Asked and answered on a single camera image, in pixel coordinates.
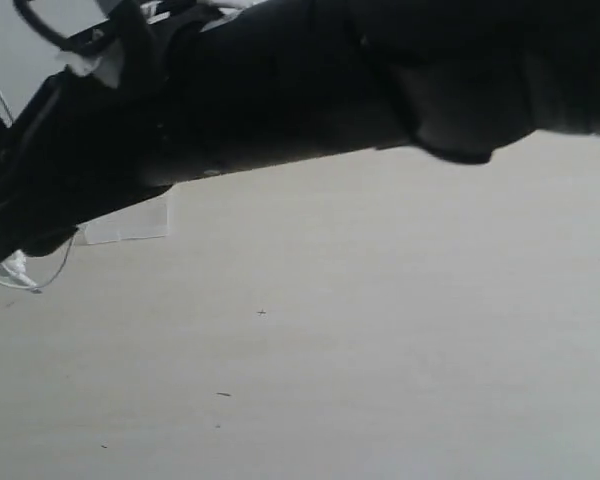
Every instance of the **black robotic arm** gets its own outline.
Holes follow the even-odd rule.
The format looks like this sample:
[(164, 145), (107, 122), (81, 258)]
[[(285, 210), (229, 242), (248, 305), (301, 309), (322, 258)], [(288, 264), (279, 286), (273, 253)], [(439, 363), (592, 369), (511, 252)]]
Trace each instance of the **black robotic arm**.
[(537, 129), (600, 134), (600, 0), (165, 0), (159, 21), (98, 1), (107, 22), (55, 38), (78, 67), (0, 121), (0, 261), (178, 182), (366, 148), (483, 164)]

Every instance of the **background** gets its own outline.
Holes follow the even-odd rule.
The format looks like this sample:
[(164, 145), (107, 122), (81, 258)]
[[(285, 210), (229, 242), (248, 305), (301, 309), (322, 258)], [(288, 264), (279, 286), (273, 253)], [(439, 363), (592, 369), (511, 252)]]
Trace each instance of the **background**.
[[(1, 0), (17, 110), (53, 55)], [(600, 140), (361, 152), (176, 202), (170, 238), (0, 289), (0, 480), (600, 479)]]

